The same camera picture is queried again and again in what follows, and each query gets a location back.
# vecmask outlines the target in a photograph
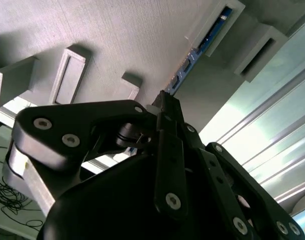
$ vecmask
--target cable bundle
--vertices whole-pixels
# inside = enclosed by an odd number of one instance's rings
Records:
[[[7,147],[0,146],[0,149],[7,149]],[[4,180],[4,177],[1,178],[0,181],[0,203],[3,205],[0,210],[11,220],[16,223],[32,228],[36,231],[39,231],[38,228],[41,227],[44,223],[38,219],[32,219],[27,221],[26,223],[20,222],[6,213],[6,210],[11,211],[14,215],[18,215],[20,211],[40,211],[40,209],[28,209],[26,208],[32,200],[29,200],[28,197],[23,195],[22,193],[16,191],[11,188]]]

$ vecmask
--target blue circuit board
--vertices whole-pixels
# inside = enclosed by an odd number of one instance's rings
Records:
[[[225,7],[222,12],[220,13],[217,20],[214,22],[214,24],[211,26],[210,30],[206,34],[206,36],[203,38],[201,43],[197,48],[192,48],[190,52],[188,53],[185,60],[182,62],[180,68],[175,73],[175,75],[172,77],[169,85],[166,87],[165,91],[167,93],[170,93],[171,95],[174,95],[180,85],[183,83],[184,79],[188,75],[188,73],[191,71],[199,57],[205,53],[205,51],[208,49],[216,35],[219,33],[221,28],[224,26],[225,21],[230,16],[230,14],[233,12],[233,10],[229,7]]]

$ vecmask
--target aluminum profile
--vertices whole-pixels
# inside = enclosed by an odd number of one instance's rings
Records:
[[[90,58],[91,52],[77,45],[64,50],[49,104],[71,104],[74,101]]]
[[[287,40],[288,37],[273,26],[259,23],[230,61],[229,68],[250,83]]]
[[[30,56],[0,68],[0,107],[29,89],[35,60]]]
[[[131,73],[125,72],[118,88],[114,92],[115,100],[135,100],[143,80]]]

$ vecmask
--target silver screw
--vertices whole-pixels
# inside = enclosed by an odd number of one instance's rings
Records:
[[[189,131],[191,131],[192,133],[195,131],[195,129],[192,126],[188,125],[188,124],[187,124],[187,129]]]
[[[40,129],[40,130],[48,130],[50,129],[53,125],[51,121],[49,121],[46,118],[37,118],[33,121],[33,125]]]
[[[216,145],[214,148],[220,153],[223,152],[223,149],[219,145]]]
[[[138,112],[138,113],[142,113],[143,110],[141,109],[141,107],[139,106],[135,106],[134,109]]]
[[[174,210],[178,210],[182,206],[182,203],[181,203],[181,200],[179,199],[179,197],[172,192],[167,193],[166,203],[168,204],[169,207],[171,207]]]
[[[243,220],[241,220],[239,217],[234,217],[233,220],[233,225],[234,227],[242,234],[242,235],[246,235],[248,233],[248,229],[246,224],[243,222]]]
[[[288,234],[288,230],[287,230],[287,228],[285,227],[285,225],[283,225],[280,221],[277,221],[276,224],[277,224],[277,227],[279,228],[279,230],[280,230],[283,234],[285,234],[285,235]]]
[[[295,224],[293,224],[293,223],[289,223],[289,227],[290,227],[290,229],[294,232],[294,234],[296,234],[296,235],[300,235],[301,234],[301,231],[299,231],[299,229],[296,227],[296,225]]]
[[[65,134],[62,136],[61,140],[66,146],[70,148],[75,148],[81,143],[79,137],[74,134]]]

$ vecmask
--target black robotic arm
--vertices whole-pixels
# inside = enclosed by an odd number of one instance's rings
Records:
[[[45,214],[37,239],[305,239],[224,147],[203,145],[177,99],[161,91],[152,105],[158,114],[122,100],[17,115],[4,174]],[[84,161],[128,147],[137,154],[81,180]]]

